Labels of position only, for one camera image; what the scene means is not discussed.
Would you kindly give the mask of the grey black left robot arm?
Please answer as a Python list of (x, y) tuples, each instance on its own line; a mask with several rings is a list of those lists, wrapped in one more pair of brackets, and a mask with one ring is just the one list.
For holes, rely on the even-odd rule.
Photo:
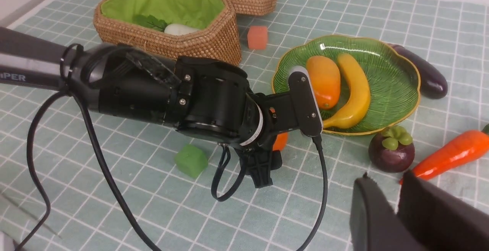
[(1, 28), (1, 83), (76, 94), (92, 111), (175, 128), (222, 143), (240, 158), (240, 175), (256, 188), (271, 186), (281, 167), (276, 133), (242, 69), (215, 59), (155, 57), (128, 45), (89, 50)]

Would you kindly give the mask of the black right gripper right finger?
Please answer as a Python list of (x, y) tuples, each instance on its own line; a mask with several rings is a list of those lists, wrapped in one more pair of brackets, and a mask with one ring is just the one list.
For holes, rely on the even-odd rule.
[(408, 171), (398, 218), (428, 251), (487, 251), (488, 215)]

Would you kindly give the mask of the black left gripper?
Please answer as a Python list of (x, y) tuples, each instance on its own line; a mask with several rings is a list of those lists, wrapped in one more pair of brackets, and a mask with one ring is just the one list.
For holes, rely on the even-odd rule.
[(250, 171), (256, 189), (273, 185), (271, 171), (282, 166), (280, 150), (271, 147), (243, 146), (239, 148), (241, 169)]

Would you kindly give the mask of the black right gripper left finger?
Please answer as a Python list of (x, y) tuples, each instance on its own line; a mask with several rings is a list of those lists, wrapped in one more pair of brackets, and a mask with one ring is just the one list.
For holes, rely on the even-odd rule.
[(355, 251), (419, 251), (419, 244), (367, 173), (353, 184), (350, 231)]

